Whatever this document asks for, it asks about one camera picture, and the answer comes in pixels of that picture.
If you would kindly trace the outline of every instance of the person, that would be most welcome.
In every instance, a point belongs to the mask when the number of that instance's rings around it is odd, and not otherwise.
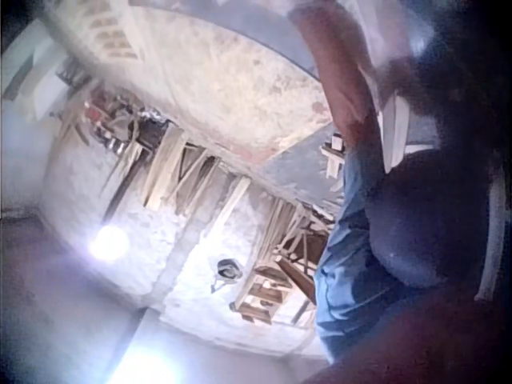
[[[340,38],[340,5],[266,5],[309,47],[346,146],[344,203],[314,276],[316,330],[333,365],[310,382],[475,379],[468,362],[487,372],[502,334],[500,312],[473,300],[486,253],[485,156],[448,134],[440,150],[385,174],[374,101]]]

